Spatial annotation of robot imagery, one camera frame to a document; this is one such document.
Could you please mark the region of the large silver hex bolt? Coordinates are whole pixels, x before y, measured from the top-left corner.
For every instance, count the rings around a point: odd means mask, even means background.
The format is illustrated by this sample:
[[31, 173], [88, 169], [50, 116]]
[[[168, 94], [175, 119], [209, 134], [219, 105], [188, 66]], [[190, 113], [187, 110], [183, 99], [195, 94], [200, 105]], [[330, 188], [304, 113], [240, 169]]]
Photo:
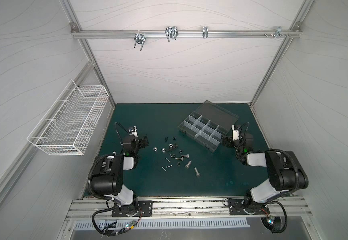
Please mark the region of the large silver hex bolt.
[[194, 170], [195, 170], [196, 176], [199, 177], [201, 174], [199, 173], [198, 169], [194, 168]]

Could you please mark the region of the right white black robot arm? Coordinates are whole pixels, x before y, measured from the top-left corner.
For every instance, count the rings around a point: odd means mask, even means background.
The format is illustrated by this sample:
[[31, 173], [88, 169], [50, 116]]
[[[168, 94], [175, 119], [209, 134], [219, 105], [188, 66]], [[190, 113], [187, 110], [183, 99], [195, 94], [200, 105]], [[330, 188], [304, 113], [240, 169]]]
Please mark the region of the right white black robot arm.
[[244, 166], [266, 168], [268, 176], [261, 184], [249, 189], [242, 199], [224, 201], [230, 215], [266, 213], [271, 202], [308, 187], [308, 177], [292, 151], [254, 151], [251, 140], [238, 134], [223, 136], [222, 145], [234, 148], [236, 158]]

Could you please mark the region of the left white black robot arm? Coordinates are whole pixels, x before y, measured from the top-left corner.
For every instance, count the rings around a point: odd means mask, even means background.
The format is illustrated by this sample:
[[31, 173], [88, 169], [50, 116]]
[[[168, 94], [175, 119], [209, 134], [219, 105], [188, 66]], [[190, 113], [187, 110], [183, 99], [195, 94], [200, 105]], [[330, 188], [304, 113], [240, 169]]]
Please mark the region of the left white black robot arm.
[[147, 136], [124, 138], [119, 154], [97, 156], [89, 171], [87, 188], [90, 194], [115, 203], [123, 216], [132, 217], [139, 211], [137, 195], [124, 185], [124, 172], [133, 170], [139, 162], [139, 150], [147, 147]]

